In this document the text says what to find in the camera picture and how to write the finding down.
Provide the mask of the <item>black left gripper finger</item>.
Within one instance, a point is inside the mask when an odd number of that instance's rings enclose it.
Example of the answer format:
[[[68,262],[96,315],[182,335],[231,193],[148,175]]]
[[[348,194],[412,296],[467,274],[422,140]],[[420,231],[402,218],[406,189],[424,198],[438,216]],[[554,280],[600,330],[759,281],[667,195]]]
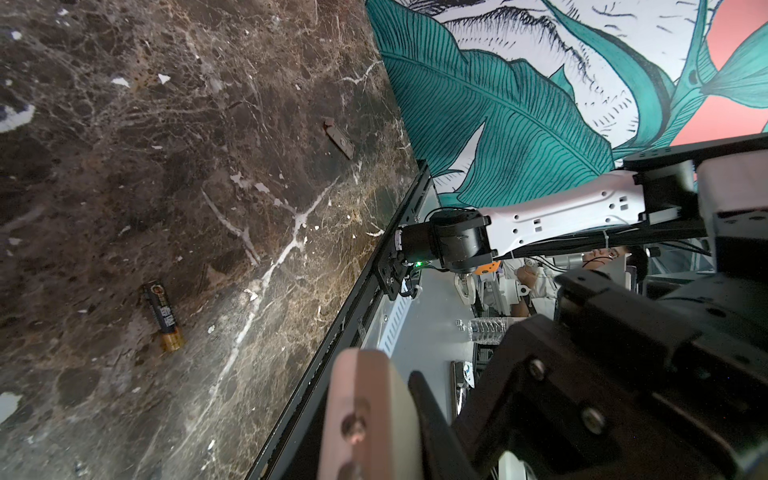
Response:
[[[421,372],[410,374],[408,389],[419,421],[424,478],[476,479],[476,472]]]

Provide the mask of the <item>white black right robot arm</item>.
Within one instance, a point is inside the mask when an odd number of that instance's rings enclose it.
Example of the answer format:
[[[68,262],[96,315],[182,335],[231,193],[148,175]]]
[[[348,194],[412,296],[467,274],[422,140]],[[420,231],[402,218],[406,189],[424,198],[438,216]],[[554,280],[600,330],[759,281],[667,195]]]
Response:
[[[511,325],[451,425],[422,411],[433,478],[767,475],[767,137],[628,157],[580,187],[508,207],[444,208],[394,235],[399,262],[467,274],[496,259],[708,238],[712,273],[656,298],[594,263],[553,317]]]

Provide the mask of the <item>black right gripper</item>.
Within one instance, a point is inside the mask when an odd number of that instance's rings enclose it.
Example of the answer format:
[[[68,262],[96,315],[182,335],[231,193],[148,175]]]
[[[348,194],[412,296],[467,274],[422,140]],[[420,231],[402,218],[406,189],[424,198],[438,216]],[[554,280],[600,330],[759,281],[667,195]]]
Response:
[[[763,479],[767,286],[717,273],[659,299],[591,270],[553,318],[508,328],[453,428],[486,474],[503,451],[541,479]]]

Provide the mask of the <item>dark remote battery cover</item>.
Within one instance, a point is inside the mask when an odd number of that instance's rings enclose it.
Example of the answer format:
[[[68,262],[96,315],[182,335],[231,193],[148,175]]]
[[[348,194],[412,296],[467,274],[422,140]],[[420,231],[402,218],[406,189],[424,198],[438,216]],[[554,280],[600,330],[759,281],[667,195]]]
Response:
[[[348,160],[354,159],[355,147],[352,141],[347,137],[342,129],[340,129],[333,119],[326,118],[323,121],[323,128],[326,135],[337,146],[337,148],[344,154]]]

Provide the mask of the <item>small dark battery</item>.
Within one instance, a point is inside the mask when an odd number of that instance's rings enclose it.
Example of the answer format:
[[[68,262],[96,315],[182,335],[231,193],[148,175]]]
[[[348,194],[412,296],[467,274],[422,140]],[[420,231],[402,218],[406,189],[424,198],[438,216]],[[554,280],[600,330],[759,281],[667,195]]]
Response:
[[[164,285],[154,280],[145,283],[142,291],[158,324],[164,350],[178,351],[182,348],[184,340]]]

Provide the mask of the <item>grey remote control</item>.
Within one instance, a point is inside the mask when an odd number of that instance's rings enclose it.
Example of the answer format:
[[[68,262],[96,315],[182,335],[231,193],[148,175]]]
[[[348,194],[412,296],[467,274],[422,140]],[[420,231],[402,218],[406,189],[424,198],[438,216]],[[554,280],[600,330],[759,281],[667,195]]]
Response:
[[[336,358],[317,477],[424,477],[416,406],[385,353],[350,348]]]

